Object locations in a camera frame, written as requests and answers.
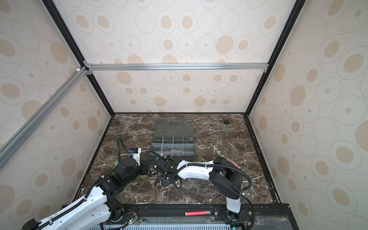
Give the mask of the clear grey compartment organizer box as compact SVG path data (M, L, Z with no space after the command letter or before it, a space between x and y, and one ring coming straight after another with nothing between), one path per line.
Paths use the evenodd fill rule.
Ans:
M157 120L151 150L172 159L195 159L194 122L192 120Z

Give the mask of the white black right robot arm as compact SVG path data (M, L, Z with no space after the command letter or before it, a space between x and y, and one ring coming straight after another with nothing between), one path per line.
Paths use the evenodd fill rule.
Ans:
M209 181L226 197L227 210L232 213L240 213L245 192L253 187L251 177L238 164L222 155L202 163L177 161L153 150L146 151L145 155L148 163L158 172L163 186L184 179Z

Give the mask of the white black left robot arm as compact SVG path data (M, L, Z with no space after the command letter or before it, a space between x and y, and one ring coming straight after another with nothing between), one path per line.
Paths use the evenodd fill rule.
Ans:
M122 138L117 139L117 164L115 168L94 182L85 195L57 213L40 221L32 219L23 230L85 230L95 225L122 217L122 204L116 195L137 176L144 175L148 167L140 163L141 148L128 150Z

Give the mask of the red marker pen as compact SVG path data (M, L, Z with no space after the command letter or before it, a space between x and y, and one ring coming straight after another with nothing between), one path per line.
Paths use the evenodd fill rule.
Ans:
M202 215L210 215L211 211L193 211L193 212L186 212L186 216L202 216Z

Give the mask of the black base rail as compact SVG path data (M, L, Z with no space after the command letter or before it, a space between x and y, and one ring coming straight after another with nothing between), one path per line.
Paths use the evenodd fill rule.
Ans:
M186 212L211 211L210 215L186 216ZM107 220L90 230L297 230L287 204L243 204L239 214L223 205L124 205L122 217Z

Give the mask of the horizontal aluminium frame bar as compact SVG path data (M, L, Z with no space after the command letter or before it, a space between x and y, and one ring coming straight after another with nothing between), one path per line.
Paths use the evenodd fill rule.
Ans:
M267 63L87 64L91 71L266 70Z

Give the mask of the diagonal aluminium frame bar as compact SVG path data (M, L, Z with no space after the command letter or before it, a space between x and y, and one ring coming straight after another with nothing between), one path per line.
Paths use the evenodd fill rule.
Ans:
M25 122L25 124L1 148L1 168L19 150L30 135L39 127L45 118L57 107L71 88L87 73L86 67L80 69L69 77L63 85Z

